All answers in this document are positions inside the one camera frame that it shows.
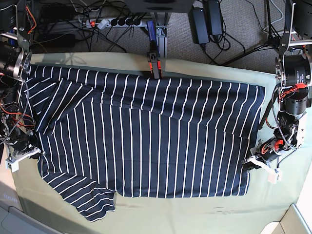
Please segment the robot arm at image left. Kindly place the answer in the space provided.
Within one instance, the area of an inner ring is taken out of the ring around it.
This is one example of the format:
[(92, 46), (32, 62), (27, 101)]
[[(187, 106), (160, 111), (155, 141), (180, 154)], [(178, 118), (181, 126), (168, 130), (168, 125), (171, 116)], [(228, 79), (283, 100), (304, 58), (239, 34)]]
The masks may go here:
[(31, 34), (37, 26), (26, 0), (0, 2), (0, 145), (9, 166), (41, 153), (33, 136), (29, 86)]

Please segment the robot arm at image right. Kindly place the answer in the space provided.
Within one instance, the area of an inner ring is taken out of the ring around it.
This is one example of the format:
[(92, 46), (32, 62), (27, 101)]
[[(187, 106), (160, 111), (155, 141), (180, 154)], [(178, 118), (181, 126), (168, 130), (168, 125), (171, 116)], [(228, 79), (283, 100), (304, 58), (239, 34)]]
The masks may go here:
[(278, 57), (275, 59), (276, 86), (270, 103), (259, 124), (259, 129), (268, 123), (273, 114), (276, 127), (274, 136), (251, 148), (250, 156), (242, 161), (244, 170), (263, 168), (278, 175), (279, 168), (270, 163), (281, 162), (298, 150), (304, 140), (307, 108), (312, 105), (312, 2), (288, 0), (285, 6), (285, 23), (280, 37)]

